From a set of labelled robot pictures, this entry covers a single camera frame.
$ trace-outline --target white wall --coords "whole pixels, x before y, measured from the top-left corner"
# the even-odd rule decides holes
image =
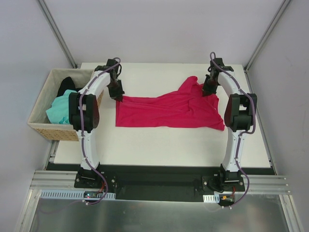
[[[246,64],[282,0],[46,0],[78,63]]]
[[[283,15],[249,79],[279,174],[289,176],[304,228],[309,228],[309,1]]]
[[[49,71],[69,68],[36,1],[0,3],[0,231],[13,231],[49,142],[27,119]]]

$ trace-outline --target teal cloth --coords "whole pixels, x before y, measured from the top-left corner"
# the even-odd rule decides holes
[[[66,90],[63,96],[55,98],[52,107],[46,110],[49,121],[53,124],[70,124],[69,123],[69,95],[77,93],[74,90]]]

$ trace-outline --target white table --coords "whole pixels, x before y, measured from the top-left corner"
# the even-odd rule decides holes
[[[82,69],[94,69],[105,63],[83,63]],[[175,91],[192,75],[199,83],[205,80],[209,64],[122,63],[123,88],[127,96],[158,97]],[[241,65],[232,65],[236,78],[249,91]],[[224,116],[228,97],[218,87],[219,113]],[[101,164],[220,166],[225,156],[227,129],[210,128],[120,128],[115,126],[115,101],[107,90],[100,106],[97,128],[97,150]],[[54,163],[81,163],[79,142],[60,141]],[[248,135],[241,161],[242,167],[269,168],[267,152],[257,124],[255,134]]]

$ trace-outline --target laundry basket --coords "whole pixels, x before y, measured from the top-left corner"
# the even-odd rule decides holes
[[[72,125],[52,124],[48,120],[46,110],[57,96],[61,82],[70,76],[76,88],[83,88],[93,75],[93,70],[85,69],[53,69],[39,94],[28,120],[28,125],[50,140],[78,141],[76,131]],[[100,106],[103,92],[97,101]]]

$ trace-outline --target black cloth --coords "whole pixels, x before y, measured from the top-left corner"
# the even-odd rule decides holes
[[[78,92],[79,90],[81,90],[81,88],[76,88],[75,87],[75,84],[72,80],[71,77],[67,77],[65,78],[62,82],[61,82],[61,85],[60,85],[60,88],[58,90],[58,94],[57,94],[57,97],[60,97],[60,96],[63,96],[64,92],[66,90],[75,90],[76,92]]]

